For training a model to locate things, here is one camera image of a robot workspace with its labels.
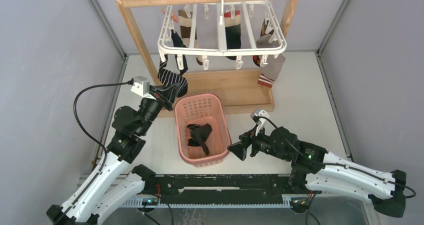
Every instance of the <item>sock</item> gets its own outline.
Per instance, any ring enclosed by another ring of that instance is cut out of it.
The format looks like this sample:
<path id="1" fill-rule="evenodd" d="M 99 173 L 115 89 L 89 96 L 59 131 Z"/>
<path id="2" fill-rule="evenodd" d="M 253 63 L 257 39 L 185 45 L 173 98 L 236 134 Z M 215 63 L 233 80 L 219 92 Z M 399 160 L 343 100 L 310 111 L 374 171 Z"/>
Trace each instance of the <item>sock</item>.
<path id="1" fill-rule="evenodd" d="M 272 36 L 271 34 L 266 34 L 264 36 L 261 36 L 256 41 L 256 47 L 258 49 L 277 47 L 276 41 L 273 41 L 272 43 L 268 42 L 271 36 Z M 274 55 L 269 55 L 266 60 L 268 65 L 260 68 L 260 75 L 259 75 L 257 84 L 268 87 L 268 88 L 272 88 L 274 82 L 276 81 L 276 79 L 278 78 L 280 74 L 284 61 L 286 61 L 286 57 L 284 57 L 282 54 L 278 55 L 277 58 L 274 58 Z"/>
<path id="2" fill-rule="evenodd" d="M 206 146 L 205 142 L 208 140 L 209 135 L 212 132 L 212 127 L 209 123 L 206 123 L 203 126 L 197 124 L 189 124 L 187 126 L 191 130 L 191 138 L 188 140 L 188 145 L 192 147 L 201 146 L 204 154 L 209 156 L 209 148 Z"/>
<path id="3" fill-rule="evenodd" d="M 190 46 L 190 34 L 192 32 L 192 17 L 193 17 L 193 12 L 191 12 L 191 18 L 188 18 L 186 11 L 181 10 L 181 9 L 178 10 L 178 22 L 179 22 L 179 28 L 180 28 L 180 31 L 181 31 L 181 38 L 182 38 L 184 45 L 187 48 Z M 199 48 L 198 32 L 197 31 L 194 33 L 194 48 L 195 49 Z M 201 55 L 196 56 L 197 64 L 203 65 L 202 61 L 203 60 L 202 60 Z"/>
<path id="4" fill-rule="evenodd" d="M 231 19 L 231 13 L 227 10 L 224 13 L 225 38 L 227 49 L 240 49 L 242 47 L 242 16 L 240 10 L 235 11 L 234 19 Z M 227 56 L 230 60 L 236 60 L 236 56 Z"/>
<path id="5" fill-rule="evenodd" d="M 261 37 L 265 36 L 267 34 L 272 35 L 274 33 L 274 29 L 272 29 L 269 33 L 266 33 L 269 24 L 270 24 L 269 20 L 268 21 L 266 21 L 265 19 L 263 20 L 262 27 L 260 29 L 260 36 Z M 252 58 L 253 58 L 253 63 L 256 66 L 261 67 L 261 58 L 258 55 L 254 55 Z"/>
<path id="6" fill-rule="evenodd" d="M 181 86 L 179 87 L 177 91 L 177 97 L 180 98 L 186 95 L 189 89 L 187 79 L 184 78 L 182 75 L 176 74 L 175 72 L 165 69 L 167 64 L 168 64 L 168 55 L 165 54 L 165 61 L 164 62 L 160 61 L 159 63 L 159 72 L 157 73 L 157 78 L 165 86 L 170 86 L 174 83 L 180 83 Z"/>
<path id="7" fill-rule="evenodd" d="M 172 43 L 173 43 L 174 48 L 185 48 L 186 47 L 184 45 L 183 41 L 181 40 L 181 37 L 174 30 L 171 30 L 171 39 L 172 39 Z M 187 72 L 187 70 L 189 69 L 189 67 L 187 66 L 187 60 L 186 60 L 185 55 L 182 55 L 182 64 L 184 66 L 184 69 L 183 70 L 178 69 L 180 75 L 185 74 Z"/>

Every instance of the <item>white table surface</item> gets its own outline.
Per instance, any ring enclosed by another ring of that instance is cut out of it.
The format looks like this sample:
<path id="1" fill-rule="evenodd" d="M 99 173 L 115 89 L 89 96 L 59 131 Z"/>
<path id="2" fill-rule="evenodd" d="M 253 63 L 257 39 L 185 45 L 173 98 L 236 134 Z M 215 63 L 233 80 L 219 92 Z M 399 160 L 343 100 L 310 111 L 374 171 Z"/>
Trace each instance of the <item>white table surface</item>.
<path id="1" fill-rule="evenodd" d="M 346 158 L 336 120 L 330 105 L 320 68 L 313 52 L 285 52 L 286 61 L 281 73 L 272 87 L 275 109 L 270 112 L 270 119 L 277 126 L 284 126 L 295 133 L 302 141 L 310 142 Z M 159 55 L 152 59 L 159 67 Z M 226 57 L 209 57 L 210 70 L 234 69 L 235 61 Z M 195 59 L 187 57 L 188 71 L 202 71 Z M 242 69 L 256 66 L 251 57 L 243 58 Z M 173 55 L 169 56 L 167 68 L 177 71 Z M 129 56 L 123 81 L 136 76 L 151 79 L 140 55 Z M 141 98 L 130 91 L 130 87 L 121 86 L 115 109 L 130 106 L 137 110 Z M 253 128 L 255 123 L 250 114 L 226 115 L 228 129 L 233 143 L 238 136 Z M 267 125 L 267 135 L 271 133 Z M 109 144 L 115 129 L 110 127 L 106 145 Z M 134 162 L 124 171 L 129 172 L 134 166 L 144 164 L 157 174 L 289 174 L 290 162 L 285 162 L 259 152 L 255 157 L 247 156 L 239 160 L 230 153 L 220 164 L 207 167 L 194 167 L 185 163 L 178 152 L 177 130 L 174 118 L 157 118 L 150 127 L 144 148 Z"/>

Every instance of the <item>patterned sock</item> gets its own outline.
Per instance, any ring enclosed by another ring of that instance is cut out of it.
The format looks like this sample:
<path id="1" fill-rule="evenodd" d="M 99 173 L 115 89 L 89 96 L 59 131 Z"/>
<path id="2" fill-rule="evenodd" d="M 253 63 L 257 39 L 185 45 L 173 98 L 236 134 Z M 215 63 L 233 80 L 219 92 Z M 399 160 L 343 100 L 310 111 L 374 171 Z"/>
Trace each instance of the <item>patterned sock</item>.
<path id="1" fill-rule="evenodd" d="M 181 29 L 181 38 L 184 42 L 184 45 L 188 48 L 190 46 L 190 34 L 192 32 L 192 17 L 193 12 L 191 12 L 191 17 L 187 17 L 187 13 L 184 10 L 178 10 L 178 21 L 179 21 L 179 28 Z M 194 48 L 199 48 L 198 43 L 198 33 L 197 31 L 194 33 Z M 196 62 L 199 65 L 203 65 L 202 62 L 202 56 L 198 55 L 196 56 Z"/>
<path id="2" fill-rule="evenodd" d="M 172 43 L 174 48 L 185 48 L 186 46 L 184 45 L 183 41 L 181 40 L 180 36 L 178 35 L 177 32 L 175 32 L 174 30 L 171 30 L 171 39 L 172 39 Z M 189 69 L 189 67 L 187 66 L 187 60 L 186 60 L 186 56 L 182 55 L 182 63 L 184 66 L 183 70 L 179 70 L 179 74 L 183 75 L 187 72 L 187 70 Z"/>
<path id="3" fill-rule="evenodd" d="M 273 41 L 272 43 L 268 42 L 271 36 L 272 36 L 271 34 L 266 34 L 264 36 L 261 36 L 256 41 L 256 47 L 258 49 L 277 47 L 276 41 Z M 278 78 L 280 74 L 284 61 L 286 61 L 286 57 L 284 57 L 282 54 L 278 55 L 277 58 L 274 58 L 274 55 L 269 55 L 266 61 L 268 65 L 260 68 L 260 75 L 259 75 L 257 84 L 268 87 L 268 88 L 272 88 L 274 82 L 276 81 L 276 79 Z"/>
<path id="4" fill-rule="evenodd" d="M 242 16 L 240 10 L 235 11 L 234 19 L 231 19 L 231 13 L 227 10 L 224 13 L 225 38 L 227 49 L 240 49 L 242 47 Z M 227 56 L 230 60 L 236 60 L 236 56 Z"/>
<path id="5" fill-rule="evenodd" d="M 267 21 L 267 20 L 264 19 L 263 20 L 263 23 L 262 23 L 262 27 L 260 29 L 260 37 L 265 36 L 267 34 L 271 34 L 272 35 L 274 33 L 274 29 L 272 29 L 271 31 L 269 31 L 267 33 L 268 24 L 270 24 L 270 21 L 269 20 Z M 253 63 L 256 66 L 261 67 L 261 58 L 258 55 L 254 55 L 252 58 L 253 58 Z"/>
<path id="6" fill-rule="evenodd" d="M 165 69 L 168 64 L 168 55 L 165 54 L 165 61 L 160 61 L 159 63 L 159 72 L 157 73 L 157 78 L 159 81 L 163 83 L 165 86 L 170 86 L 174 83 L 180 83 L 181 86 L 177 91 L 177 97 L 180 98 L 187 94 L 189 89 L 187 79 L 185 79 L 182 75 L 176 74 L 168 69 Z"/>

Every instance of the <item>black and white striped sock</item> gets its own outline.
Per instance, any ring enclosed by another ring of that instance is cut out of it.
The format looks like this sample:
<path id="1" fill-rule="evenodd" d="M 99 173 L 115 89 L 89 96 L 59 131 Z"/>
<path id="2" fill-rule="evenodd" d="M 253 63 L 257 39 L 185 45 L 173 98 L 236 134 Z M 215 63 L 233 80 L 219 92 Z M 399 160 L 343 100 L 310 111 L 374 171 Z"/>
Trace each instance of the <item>black and white striped sock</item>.
<path id="1" fill-rule="evenodd" d="M 157 73 L 157 78 L 162 82 L 165 86 L 170 86 L 174 83 L 180 83 L 181 86 L 177 91 L 177 97 L 180 98 L 187 94 L 188 91 L 188 83 L 187 79 L 185 79 L 180 74 L 176 74 L 168 69 L 165 69 L 168 64 L 168 55 L 165 55 L 165 61 L 160 61 L 159 63 L 159 72 Z"/>

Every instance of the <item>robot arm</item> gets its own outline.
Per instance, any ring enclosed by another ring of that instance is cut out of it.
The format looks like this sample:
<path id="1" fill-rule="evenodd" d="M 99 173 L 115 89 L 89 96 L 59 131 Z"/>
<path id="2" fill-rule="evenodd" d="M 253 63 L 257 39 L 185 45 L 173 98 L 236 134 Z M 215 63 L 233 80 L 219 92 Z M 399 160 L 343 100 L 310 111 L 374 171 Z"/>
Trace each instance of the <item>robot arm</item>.
<path id="1" fill-rule="evenodd" d="M 131 91 L 143 97 L 138 111 L 129 106 L 118 108 L 112 123 L 116 132 L 102 162 L 68 200 L 48 209 L 47 216 L 53 223 L 96 224 L 98 219 L 104 221 L 124 201 L 144 189 L 145 182 L 154 172 L 141 165 L 128 175 L 130 181 L 124 181 L 101 198 L 142 150 L 146 141 L 139 136 L 146 135 L 162 108 L 172 110 L 179 87 L 179 83 L 168 87 L 150 86 L 146 78 L 134 78 Z"/>
<path id="2" fill-rule="evenodd" d="M 240 141 L 228 147 L 239 159 L 246 159 L 252 145 L 251 157 L 258 152 L 291 162 L 289 185 L 294 193 L 323 191 L 342 194 L 367 203 L 387 216 L 401 218 L 405 211 L 406 173 L 400 170 L 383 172 L 361 166 L 336 156 L 325 148 L 298 140 L 297 135 L 284 127 L 275 126 L 265 135 L 264 125 L 269 118 L 265 110 L 250 115 L 256 126 L 239 136 Z"/>

